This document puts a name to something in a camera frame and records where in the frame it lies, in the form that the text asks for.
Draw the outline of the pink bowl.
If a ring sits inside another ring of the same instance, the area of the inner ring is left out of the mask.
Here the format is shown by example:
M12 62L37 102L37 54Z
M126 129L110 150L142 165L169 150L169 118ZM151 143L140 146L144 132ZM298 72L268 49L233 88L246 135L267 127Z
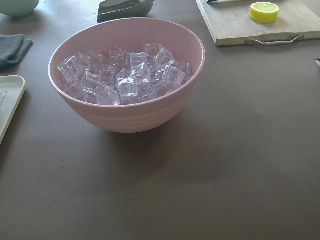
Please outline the pink bowl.
M57 66L64 59L88 50L104 55L116 46L137 48L149 43L161 43L177 60L191 63L190 80L160 98L120 106L86 103L62 91L63 79ZM88 27L65 40L49 61L48 76L57 93L89 123L116 133L139 133L167 123L185 107L197 87L205 59L202 41L180 24L148 17L122 18Z

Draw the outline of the pile of clear ice cubes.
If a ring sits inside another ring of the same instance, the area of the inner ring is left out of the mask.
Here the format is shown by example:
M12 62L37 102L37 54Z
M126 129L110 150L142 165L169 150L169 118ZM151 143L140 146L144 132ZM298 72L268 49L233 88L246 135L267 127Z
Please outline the pile of clear ice cubes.
M177 61L160 43L141 48L117 46L102 55L93 50L77 53L58 66L62 90L79 101L105 106L148 102L187 83L192 64Z

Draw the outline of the stainless steel ice scoop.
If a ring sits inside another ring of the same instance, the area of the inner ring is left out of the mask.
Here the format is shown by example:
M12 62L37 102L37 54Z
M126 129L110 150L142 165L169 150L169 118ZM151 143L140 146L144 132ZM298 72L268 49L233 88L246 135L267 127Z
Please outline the stainless steel ice scoop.
M145 17L153 5L153 0L105 0L99 4L97 22Z

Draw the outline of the wooden cutting board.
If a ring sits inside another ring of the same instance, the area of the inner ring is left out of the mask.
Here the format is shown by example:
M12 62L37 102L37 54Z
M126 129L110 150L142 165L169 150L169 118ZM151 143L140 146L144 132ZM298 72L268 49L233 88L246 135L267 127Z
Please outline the wooden cutting board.
M198 8L216 46L244 45L248 39L260 42L290 41L303 35L305 40L320 37L320 4L308 8L300 0L275 0L279 13L273 23L250 19L251 0L198 0Z

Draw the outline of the half lemon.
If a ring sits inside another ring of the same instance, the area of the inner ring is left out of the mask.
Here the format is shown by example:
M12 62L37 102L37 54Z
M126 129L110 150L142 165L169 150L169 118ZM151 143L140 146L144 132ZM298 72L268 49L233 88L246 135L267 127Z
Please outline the half lemon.
M256 23L270 24L277 20L280 8L275 3L260 1L250 5L249 18Z

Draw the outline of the cream rectangular serving tray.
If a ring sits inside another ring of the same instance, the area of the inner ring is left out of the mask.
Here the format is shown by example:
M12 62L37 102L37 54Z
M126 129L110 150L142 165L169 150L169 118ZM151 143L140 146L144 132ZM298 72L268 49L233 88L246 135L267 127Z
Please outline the cream rectangular serving tray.
M26 90L26 81L19 75L0 77L0 143Z

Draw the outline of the grey folded cloth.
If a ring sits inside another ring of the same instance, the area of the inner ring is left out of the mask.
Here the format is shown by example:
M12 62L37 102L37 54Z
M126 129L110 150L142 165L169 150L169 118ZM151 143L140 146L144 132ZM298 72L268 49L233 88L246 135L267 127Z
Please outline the grey folded cloth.
M21 62L32 46L31 39L25 39L23 34L0 36L0 67L10 67Z

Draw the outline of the green ceramic bowl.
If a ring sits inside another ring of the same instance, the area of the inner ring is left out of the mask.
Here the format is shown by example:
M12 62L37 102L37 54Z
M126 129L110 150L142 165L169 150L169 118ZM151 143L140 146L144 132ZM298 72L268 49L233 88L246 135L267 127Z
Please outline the green ceramic bowl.
M11 17L22 17L32 13L39 0L0 0L0 13Z

